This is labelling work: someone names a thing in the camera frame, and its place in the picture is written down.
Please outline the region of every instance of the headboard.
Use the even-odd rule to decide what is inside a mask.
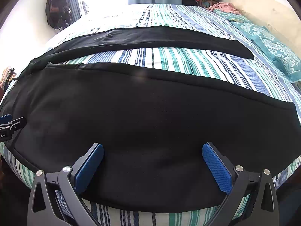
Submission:
[[[301,21],[297,14],[275,0],[231,0],[241,14],[270,33],[301,58]]]

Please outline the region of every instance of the blue gripper pad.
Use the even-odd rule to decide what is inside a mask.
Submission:
[[[225,168],[220,158],[216,155],[208,143],[203,145],[202,154],[204,161],[206,162],[215,181],[217,182],[217,185],[219,186],[219,189],[223,192],[226,192],[228,195],[232,189],[231,174]]]
[[[4,115],[0,117],[0,124],[6,124],[8,122],[11,122],[13,120],[13,117],[11,114]]]
[[[77,194],[80,194],[87,189],[97,167],[103,159],[103,153],[103,146],[98,144],[85,164],[83,164],[79,172],[76,174],[74,178],[74,190]]]

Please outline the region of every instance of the black bag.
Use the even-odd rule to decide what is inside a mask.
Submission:
[[[195,0],[182,0],[182,5],[184,6],[199,6],[198,2]]]
[[[67,28],[70,24],[70,9],[65,5],[64,7],[59,7],[58,12],[51,12],[52,0],[47,0],[46,2],[46,16],[47,23],[54,29],[63,30]]]

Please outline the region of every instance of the bed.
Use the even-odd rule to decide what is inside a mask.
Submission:
[[[258,25],[271,24],[275,36],[281,37],[284,43],[299,53],[301,45],[300,33],[287,34],[281,31],[280,24],[272,24],[271,19],[256,14],[254,6],[250,6],[246,1],[252,0],[232,0],[232,3],[242,11],[243,15],[251,21],[256,20]],[[278,8],[286,11],[294,23],[295,28],[301,28],[300,20],[294,16],[294,12],[289,11],[277,2],[269,0],[271,9],[277,11]],[[279,15],[275,12],[273,21],[278,21]],[[273,64],[273,62],[261,51],[258,46],[246,38],[226,19],[202,9],[200,7],[188,7],[169,4],[135,4],[113,11],[109,16],[86,16],[69,26],[56,36],[54,36],[45,46],[45,52],[55,48],[62,42],[77,36],[107,31],[113,28],[130,28],[143,26],[165,25],[204,32],[215,37],[238,40],[246,46],[254,55],[254,60],[243,59],[225,53],[210,50],[195,50],[185,48],[140,48],[121,51],[108,51],[93,55],[72,59],[63,64],[87,64],[95,62],[118,62],[136,65],[140,67],[156,68],[168,71],[177,71],[185,74],[206,76],[227,81],[232,84],[261,92],[267,96],[285,102],[294,102],[301,121],[301,95],[298,87],[293,85],[285,75]],[[7,92],[11,90],[13,84],[9,86]],[[6,148],[4,143],[0,143],[0,153],[10,165],[11,169],[29,188],[32,185],[35,173],[20,163]],[[273,177],[275,188],[278,189],[300,166],[301,156],[296,156],[281,173]],[[63,207],[64,213],[71,216],[68,207],[59,191],[57,196]],[[243,198],[234,218],[243,212],[248,196]],[[218,206],[204,208],[195,211],[182,213],[151,213],[141,211],[119,210],[106,205],[96,204],[83,200],[94,217],[101,225],[204,225],[217,210]]]

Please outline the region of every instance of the bedroom floor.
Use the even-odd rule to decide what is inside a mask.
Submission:
[[[2,163],[5,176],[0,189],[0,222],[5,222],[5,226],[26,226],[30,189],[17,178],[4,159]]]

